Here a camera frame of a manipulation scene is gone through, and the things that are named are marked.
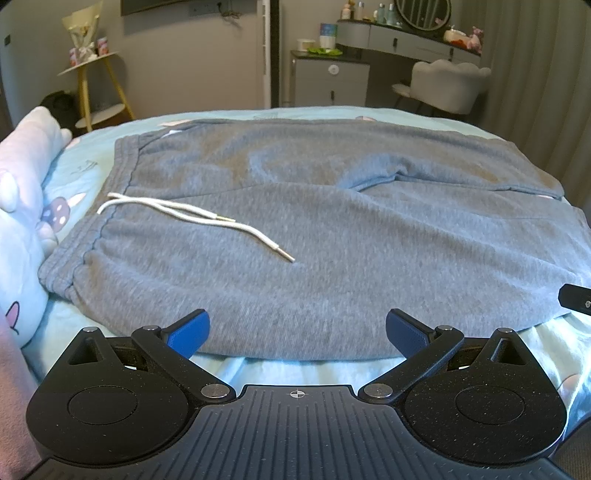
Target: power outlet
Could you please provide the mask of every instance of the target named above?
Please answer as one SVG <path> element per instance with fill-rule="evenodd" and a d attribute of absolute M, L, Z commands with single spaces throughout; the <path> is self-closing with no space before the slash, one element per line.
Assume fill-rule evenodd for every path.
<path fill-rule="evenodd" d="M 198 17 L 199 15 L 217 14 L 219 8 L 217 1 L 210 0 L 191 0 L 189 2 L 189 16 Z"/>

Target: metal screw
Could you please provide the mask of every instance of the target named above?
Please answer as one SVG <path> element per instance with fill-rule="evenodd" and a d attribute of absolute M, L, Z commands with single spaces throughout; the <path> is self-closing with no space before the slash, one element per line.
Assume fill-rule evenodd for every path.
<path fill-rule="evenodd" d="M 205 385 L 205 387 L 201 389 L 201 394 L 207 398 L 223 398 L 227 397 L 229 393 L 230 389 L 226 385 L 220 383 Z"/>
<path fill-rule="evenodd" d="M 392 387 L 383 383 L 372 383 L 366 385 L 363 391 L 368 397 L 371 398 L 388 398 L 394 393 Z"/>

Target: stuffed animal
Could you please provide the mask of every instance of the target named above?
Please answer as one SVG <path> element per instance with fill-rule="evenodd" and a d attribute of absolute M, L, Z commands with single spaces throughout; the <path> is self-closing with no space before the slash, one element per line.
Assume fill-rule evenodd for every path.
<path fill-rule="evenodd" d="M 0 478 L 18 480 L 40 461 L 25 420 L 37 385 L 1 314 L 0 385 Z"/>
<path fill-rule="evenodd" d="M 484 30 L 472 27 L 473 34 L 468 40 L 466 48 L 474 50 L 478 54 L 482 54 L 482 40 L 484 39 Z"/>
<path fill-rule="evenodd" d="M 41 221 L 41 184 L 51 162 L 72 140 L 45 107 L 29 113 L 0 143 L 0 319 L 18 346 L 32 337 L 47 305 L 37 278 L 55 249 L 55 233 Z"/>

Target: white fluffy chair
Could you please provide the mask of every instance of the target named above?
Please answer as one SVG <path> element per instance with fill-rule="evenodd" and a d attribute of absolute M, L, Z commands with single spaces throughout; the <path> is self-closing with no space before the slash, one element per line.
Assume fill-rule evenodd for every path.
<path fill-rule="evenodd" d="M 413 67 L 410 87 L 392 85 L 394 93 L 400 95 L 395 107 L 402 98 L 412 98 L 448 113 L 467 115 L 478 95 L 488 90 L 490 77 L 489 68 L 480 69 L 472 63 L 419 61 Z"/>

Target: cable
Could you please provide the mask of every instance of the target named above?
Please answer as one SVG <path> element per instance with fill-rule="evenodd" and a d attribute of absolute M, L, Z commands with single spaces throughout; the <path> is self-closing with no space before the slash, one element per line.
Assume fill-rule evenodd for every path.
<path fill-rule="evenodd" d="M 238 20 L 242 16 L 242 14 L 240 12 L 235 12 L 233 10 L 233 8 L 232 8 L 232 0 L 229 0 L 228 3 L 229 3 L 229 9 L 226 10 L 225 12 L 222 11 L 222 3 L 221 2 L 218 2 L 217 3 L 217 9 L 219 10 L 220 15 L 222 17 L 224 17 L 224 18 L 232 17 L 232 18 Z"/>
<path fill-rule="evenodd" d="M 246 232 L 258 238 L 262 243 L 268 246 L 271 250 L 277 252 L 285 259 L 289 260 L 290 262 L 295 262 L 296 259 L 292 257 L 290 254 L 285 252 L 278 244 L 276 244 L 273 240 L 269 237 L 264 235 L 262 232 L 257 230 L 250 225 L 246 225 L 244 223 L 237 223 L 235 220 L 227 219 L 226 217 L 219 216 L 215 213 L 208 212 L 207 210 L 203 210 L 199 207 L 195 207 L 193 205 L 188 205 L 186 203 L 176 203 L 176 202 L 169 202 L 168 200 L 159 200 L 159 199 L 152 199 L 149 197 L 127 197 L 125 195 L 121 195 L 119 193 L 109 193 L 108 197 L 113 200 L 108 200 L 107 202 L 103 203 L 96 211 L 98 215 L 100 215 L 107 207 L 112 205 L 121 205 L 125 203 L 137 203 L 140 205 L 146 205 L 151 207 L 155 210 L 158 210 L 161 213 L 166 213 L 167 215 L 173 216 L 179 220 L 184 220 L 186 222 L 197 223 L 199 225 L 209 225 L 209 226 L 221 226 L 225 228 L 233 228 L 234 230 L 240 230 L 242 232 Z M 202 215 L 207 218 L 198 218 L 192 215 L 186 215 L 184 213 L 180 213 L 169 206 L 175 205 L 175 209 L 178 210 L 185 210 L 186 212 L 196 213 L 197 215 Z"/>

